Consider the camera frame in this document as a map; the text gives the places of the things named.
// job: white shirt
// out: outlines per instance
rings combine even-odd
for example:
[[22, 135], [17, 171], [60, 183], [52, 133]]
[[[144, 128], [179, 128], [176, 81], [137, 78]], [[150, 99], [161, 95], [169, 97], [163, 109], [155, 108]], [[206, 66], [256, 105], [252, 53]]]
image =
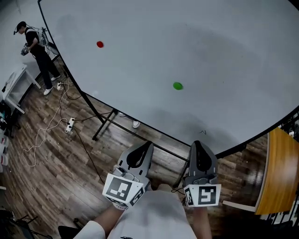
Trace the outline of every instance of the white shirt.
[[[105, 239], [103, 228], [89, 221], [74, 239]], [[127, 209], [108, 239], [195, 239], [185, 210], [174, 193], [147, 191]]]

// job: power outlet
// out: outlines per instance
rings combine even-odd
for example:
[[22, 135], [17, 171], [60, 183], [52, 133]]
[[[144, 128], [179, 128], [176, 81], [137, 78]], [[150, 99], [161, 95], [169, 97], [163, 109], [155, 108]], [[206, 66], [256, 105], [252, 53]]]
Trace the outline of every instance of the power outlet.
[[69, 123], [67, 124], [66, 129], [65, 129], [65, 131], [66, 131], [67, 133], [69, 133], [69, 132], [71, 131], [71, 129], [73, 129], [73, 125], [74, 125], [74, 123], [75, 123], [75, 118], [70, 118], [70, 121], [69, 121]]
[[64, 87], [62, 86], [62, 84], [63, 83], [61, 83], [61, 82], [59, 82], [58, 84], [57, 84], [57, 89], [60, 91], [60, 90], [62, 90]]

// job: black shirt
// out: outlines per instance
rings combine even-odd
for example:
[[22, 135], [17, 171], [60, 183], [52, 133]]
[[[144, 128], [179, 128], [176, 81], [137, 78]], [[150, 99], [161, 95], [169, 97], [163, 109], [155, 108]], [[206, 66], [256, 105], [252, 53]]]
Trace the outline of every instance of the black shirt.
[[[27, 32], [29, 29], [32, 29], [32, 28], [26, 28], [25, 30], [25, 35], [26, 35], [26, 41], [28, 43], [28, 46], [31, 46], [32, 45], [32, 42], [34, 40], [34, 38], [36, 38], [38, 40], [38, 43], [39, 43], [39, 38], [38, 38], [38, 35], [37, 35], [37, 32], [35, 31], [29, 31]], [[33, 55], [38, 55], [38, 54], [41, 54], [45, 51], [45, 47], [42, 47], [38, 44], [36, 44], [31, 50], [30, 52], [33, 54]]]

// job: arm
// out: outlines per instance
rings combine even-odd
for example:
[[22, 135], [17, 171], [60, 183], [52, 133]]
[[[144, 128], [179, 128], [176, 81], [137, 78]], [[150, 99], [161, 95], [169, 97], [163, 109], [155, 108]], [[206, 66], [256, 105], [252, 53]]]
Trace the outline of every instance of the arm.
[[194, 208], [193, 231], [197, 239], [212, 239], [212, 233], [206, 207]]
[[34, 38], [31, 46], [28, 47], [27, 51], [30, 51], [36, 44], [38, 44], [38, 40]]
[[123, 212], [124, 211], [118, 210], [114, 206], [110, 206], [97, 218], [95, 218], [94, 221], [103, 227], [106, 237], [108, 237]]

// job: green disk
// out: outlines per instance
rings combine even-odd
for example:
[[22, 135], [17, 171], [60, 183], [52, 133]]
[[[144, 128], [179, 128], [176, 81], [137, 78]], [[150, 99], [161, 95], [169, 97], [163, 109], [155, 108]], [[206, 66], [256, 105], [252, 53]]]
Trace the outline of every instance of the green disk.
[[180, 82], [175, 82], [173, 83], [173, 88], [179, 91], [183, 89], [183, 85]]

